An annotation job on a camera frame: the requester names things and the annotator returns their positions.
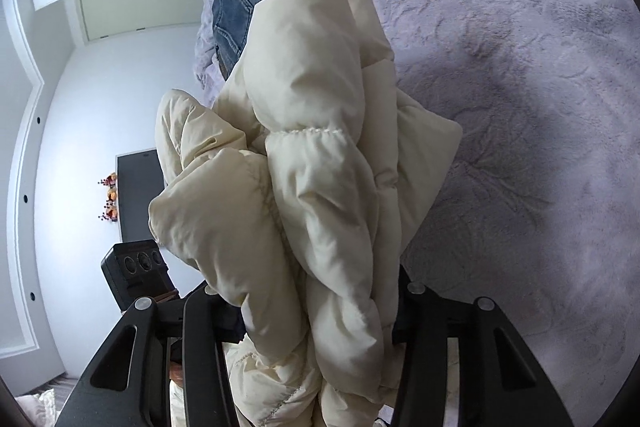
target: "black speaker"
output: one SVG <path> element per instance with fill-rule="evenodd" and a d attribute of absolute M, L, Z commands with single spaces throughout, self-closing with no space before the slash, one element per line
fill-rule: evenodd
<path fill-rule="evenodd" d="M 152 239 L 113 245 L 100 267 L 121 311 L 129 309 L 139 297 L 178 296 L 169 268 Z"/>

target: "wall molding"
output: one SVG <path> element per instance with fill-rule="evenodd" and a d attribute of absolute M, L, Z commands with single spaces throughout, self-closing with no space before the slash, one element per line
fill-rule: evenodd
<path fill-rule="evenodd" d="M 20 241 L 18 235 L 18 223 L 22 218 L 20 216 L 20 187 L 22 183 L 22 167 L 24 164 L 25 152 L 27 148 L 27 140 L 29 130 L 34 120 L 36 107 L 40 100 L 40 95 L 44 89 L 44 79 L 38 69 L 31 48 L 29 46 L 26 32 L 20 18 L 17 0 L 2 0 L 4 8 L 4 16 L 9 28 L 14 48 L 18 54 L 18 58 L 24 68 L 29 79 L 32 89 L 27 102 L 20 128 L 18 129 L 17 139 L 15 141 L 14 156 L 12 159 L 11 171 L 9 176 L 7 208 L 6 208 L 6 242 L 7 242 L 7 258 L 9 262 L 9 277 L 11 281 L 12 293 L 14 295 L 15 309 L 20 321 L 20 328 L 24 336 L 24 344 L 22 346 L 5 348 L 0 350 L 0 358 L 20 355 L 34 349 L 39 349 L 38 340 L 36 338 L 31 316 L 28 310 L 26 292 L 22 280 L 22 269 L 20 266 Z M 33 207 L 30 218 L 33 219 Z"/>

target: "black television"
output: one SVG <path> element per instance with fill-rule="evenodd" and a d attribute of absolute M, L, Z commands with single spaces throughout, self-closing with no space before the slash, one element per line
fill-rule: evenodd
<path fill-rule="evenodd" d="M 164 175 L 156 149 L 116 157 L 118 222 L 123 243 L 153 239 L 149 203 L 164 190 Z"/>

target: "white ceiling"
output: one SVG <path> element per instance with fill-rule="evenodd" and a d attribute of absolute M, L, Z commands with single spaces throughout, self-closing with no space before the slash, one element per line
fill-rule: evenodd
<path fill-rule="evenodd" d="M 89 40 L 155 26 L 199 23 L 202 0 L 80 0 Z"/>

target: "jeans pocket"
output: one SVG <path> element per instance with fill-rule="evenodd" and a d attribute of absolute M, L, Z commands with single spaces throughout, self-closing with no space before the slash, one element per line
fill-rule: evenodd
<path fill-rule="evenodd" d="M 220 68 L 222 78 L 226 81 L 229 78 L 229 70 L 226 67 L 225 58 L 222 56 L 222 53 L 220 52 L 220 46 L 218 45 L 216 45 L 216 59 L 218 61 L 218 68 Z"/>
<path fill-rule="evenodd" d="M 220 0 L 219 10 L 213 26 L 214 38 L 220 48 L 228 48 L 225 51 L 229 56 L 238 59 L 246 43 L 254 6 L 249 0 Z"/>

